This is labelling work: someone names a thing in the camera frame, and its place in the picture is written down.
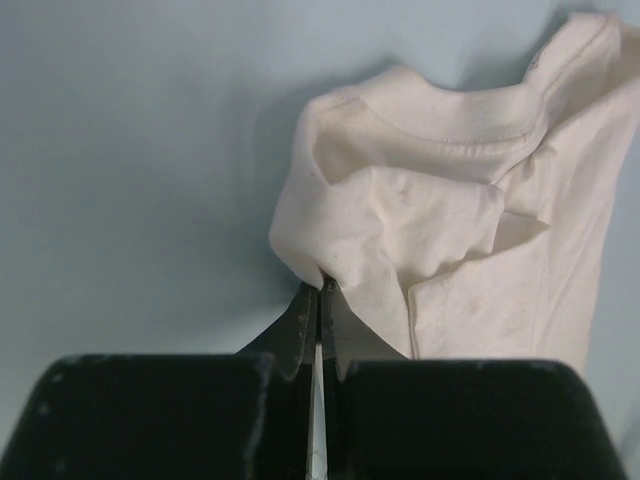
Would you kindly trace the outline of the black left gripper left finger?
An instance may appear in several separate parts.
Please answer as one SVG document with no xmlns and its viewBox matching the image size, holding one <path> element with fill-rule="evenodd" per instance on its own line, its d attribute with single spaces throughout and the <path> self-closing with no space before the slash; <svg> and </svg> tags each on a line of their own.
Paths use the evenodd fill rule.
<svg viewBox="0 0 640 480">
<path fill-rule="evenodd" d="M 5 479 L 306 479 L 318 292 L 239 352 L 53 363 L 1 458 Z"/>
</svg>

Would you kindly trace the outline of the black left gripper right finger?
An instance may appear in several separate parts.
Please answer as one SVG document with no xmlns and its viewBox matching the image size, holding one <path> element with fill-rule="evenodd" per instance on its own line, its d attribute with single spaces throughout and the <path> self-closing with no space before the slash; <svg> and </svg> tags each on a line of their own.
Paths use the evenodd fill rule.
<svg viewBox="0 0 640 480">
<path fill-rule="evenodd" d="M 409 360 L 319 295 L 332 479 L 622 479 L 591 391 L 549 360 Z"/>
</svg>

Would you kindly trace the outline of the cream white t shirt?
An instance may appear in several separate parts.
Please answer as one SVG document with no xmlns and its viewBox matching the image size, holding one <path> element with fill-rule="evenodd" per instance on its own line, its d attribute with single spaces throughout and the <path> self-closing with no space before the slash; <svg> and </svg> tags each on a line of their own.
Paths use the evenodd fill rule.
<svg viewBox="0 0 640 480">
<path fill-rule="evenodd" d="M 639 30 L 571 15 L 504 88 L 406 66 L 312 100 L 269 241 L 409 360 L 549 360 L 582 379 Z"/>
</svg>

